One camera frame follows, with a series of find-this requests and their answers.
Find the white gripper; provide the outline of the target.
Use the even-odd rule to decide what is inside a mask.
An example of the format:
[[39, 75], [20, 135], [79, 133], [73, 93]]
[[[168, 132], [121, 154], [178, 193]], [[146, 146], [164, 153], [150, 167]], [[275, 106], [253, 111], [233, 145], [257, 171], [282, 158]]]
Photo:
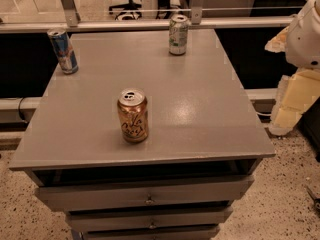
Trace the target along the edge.
[[[288, 30], [289, 27], [282, 29], [267, 42], [265, 49], [274, 53], [284, 52]], [[299, 68], [292, 76], [283, 75], [277, 87], [269, 131], [276, 136], [284, 136], [292, 131], [319, 97], [319, 69]]]

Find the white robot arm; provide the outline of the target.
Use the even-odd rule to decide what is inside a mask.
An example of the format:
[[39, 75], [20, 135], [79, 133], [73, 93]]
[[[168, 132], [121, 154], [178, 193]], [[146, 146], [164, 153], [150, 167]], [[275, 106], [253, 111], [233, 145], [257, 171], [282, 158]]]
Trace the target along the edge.
[[273, 135], [283, 136], [320, 97], [320, 0], [308, 0], [265, 49], [284, 52], [286, 61], [297, 67], [291, 77], [281, 77], [271, 112], [268, 129]]

